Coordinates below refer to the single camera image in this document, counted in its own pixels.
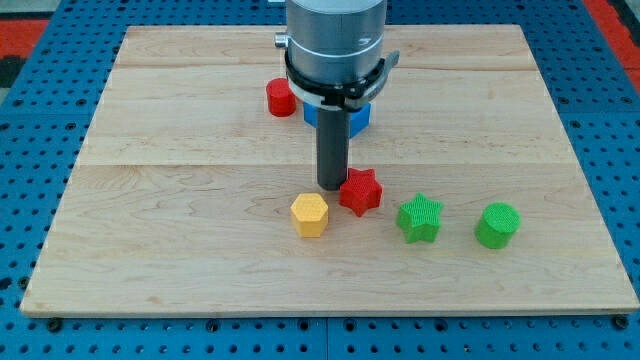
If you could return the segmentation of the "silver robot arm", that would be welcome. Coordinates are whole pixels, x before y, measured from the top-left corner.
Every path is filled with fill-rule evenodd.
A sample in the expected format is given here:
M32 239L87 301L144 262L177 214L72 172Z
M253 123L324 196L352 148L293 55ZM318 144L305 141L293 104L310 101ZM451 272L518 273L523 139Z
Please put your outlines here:
M347 84L382 56L386 0L286 0L286 60L303 77Z

